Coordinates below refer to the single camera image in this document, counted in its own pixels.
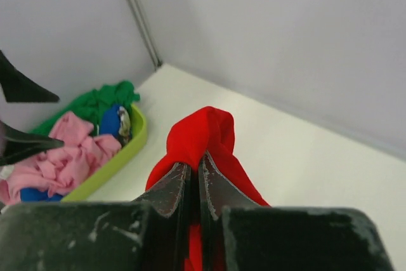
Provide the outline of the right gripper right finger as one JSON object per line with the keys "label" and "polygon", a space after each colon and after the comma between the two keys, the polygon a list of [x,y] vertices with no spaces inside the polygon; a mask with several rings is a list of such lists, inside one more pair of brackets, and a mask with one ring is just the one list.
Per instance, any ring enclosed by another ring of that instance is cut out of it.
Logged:
{"label": "right gripper right finger", "polygon": [[204,270],[253,270],[265,210],[220,172],[210,153],[199,164]]}

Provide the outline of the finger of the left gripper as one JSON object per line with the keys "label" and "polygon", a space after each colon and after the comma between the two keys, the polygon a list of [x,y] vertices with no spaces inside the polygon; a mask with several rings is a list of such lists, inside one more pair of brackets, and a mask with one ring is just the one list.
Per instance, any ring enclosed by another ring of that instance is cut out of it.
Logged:
{"label": "finger of the left gripper", "polygon": [[1,122],[4,131],[4,148],[1,166],[12,165],[33,155],[64,146],[64,141],[44,135],[24,133]]}
{"label": "finger of the left gripper", "polygon": [[1,51],[1,88],[8,103],[57,103],[58,95],[17,70]]}

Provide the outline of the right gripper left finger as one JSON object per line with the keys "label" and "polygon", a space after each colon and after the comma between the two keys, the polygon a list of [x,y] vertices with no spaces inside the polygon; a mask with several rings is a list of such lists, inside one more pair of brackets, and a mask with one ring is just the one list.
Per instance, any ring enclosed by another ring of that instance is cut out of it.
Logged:
{"label": "right gripper left finger", "polygon": [[183,270],[188,255],[191,168],[176,163],[144,194],[134,200],[131,231],[140,242],[140,270]]}

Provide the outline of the red t shirt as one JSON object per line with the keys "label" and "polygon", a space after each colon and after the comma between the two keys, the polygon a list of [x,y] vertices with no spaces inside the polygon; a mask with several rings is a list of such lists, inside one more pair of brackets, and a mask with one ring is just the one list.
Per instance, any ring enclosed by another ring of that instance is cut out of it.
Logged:
{"label": "red t shirt", "polygon": [[[243,194],[262,209],[267,202],[248,178],[239,160],[234,156],[235,144],[233,116],[214,107],[204,107],[177,122],[170,130],[166,142],[166,154],[155,165],[147,180],[145,192],[167,174],[176,163],[191,168],[190,220],[188,224],[188,255],[183,270],[204,270],[202,264],[201,216],[199,197],[199,164],[206,152],[210,153],[218,169]],[[253,270],[268,270],[272,249],[267,241],[265,225],[262,243],[256,253]]]}

